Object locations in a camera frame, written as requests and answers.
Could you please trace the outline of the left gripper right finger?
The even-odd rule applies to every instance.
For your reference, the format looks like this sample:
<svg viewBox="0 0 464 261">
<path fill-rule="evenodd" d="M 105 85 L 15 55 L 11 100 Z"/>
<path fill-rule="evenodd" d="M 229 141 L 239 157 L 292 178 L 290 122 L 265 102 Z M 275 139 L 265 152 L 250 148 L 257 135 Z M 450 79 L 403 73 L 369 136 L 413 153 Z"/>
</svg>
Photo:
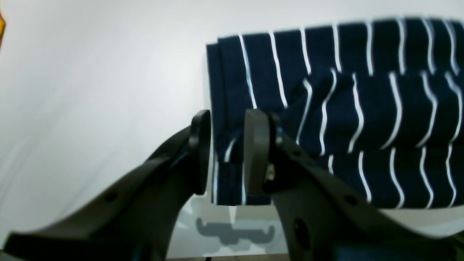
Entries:
<svg viewBox="0 0 464 261">
<path fill-rule="evenodd" d="M 292 261 L 462 261 L 458 233 L 434 239 L 386 217 L 311 158 L 277 115 L 245 112 L 244 185 L 269 195 Z"/>
</svg>

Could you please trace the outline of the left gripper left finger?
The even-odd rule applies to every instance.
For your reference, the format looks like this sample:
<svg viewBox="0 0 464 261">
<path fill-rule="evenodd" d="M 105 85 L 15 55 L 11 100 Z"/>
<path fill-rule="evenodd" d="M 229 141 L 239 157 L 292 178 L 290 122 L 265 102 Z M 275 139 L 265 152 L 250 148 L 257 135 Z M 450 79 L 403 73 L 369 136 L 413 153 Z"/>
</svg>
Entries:
<svg viewBox="0 0 464 261">
<path fill-rule="evenodd" d="M 11 232 L 2 261 L 164 261 L 179 212 L 204 195 L 211 114 L 199 111 L 140 166 L 65 218 Z"/>
</svg>

